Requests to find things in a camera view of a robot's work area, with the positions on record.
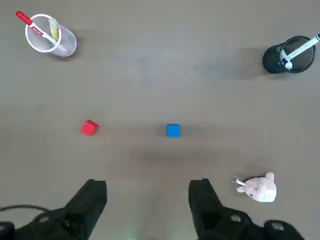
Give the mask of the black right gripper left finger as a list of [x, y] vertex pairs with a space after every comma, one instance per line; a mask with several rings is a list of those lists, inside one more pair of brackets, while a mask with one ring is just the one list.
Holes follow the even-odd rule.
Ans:
[[87, 240], [108, 201], [107, 182], [89, 179], [61, 208], [32, 204], [3, 206], [1, 212], [17, 209], [40, 211], [28, 224], [16, 228], [10, 221], [0, 223], [2, 240]]

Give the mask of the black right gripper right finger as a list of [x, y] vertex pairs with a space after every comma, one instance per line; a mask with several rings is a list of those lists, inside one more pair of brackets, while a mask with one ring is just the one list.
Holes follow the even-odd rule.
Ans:
[[285, 221], [259, 226], [245, 212], [223, 206], [206, 178], [190, 181], [188, 202], [199, 240], [304, 240]]

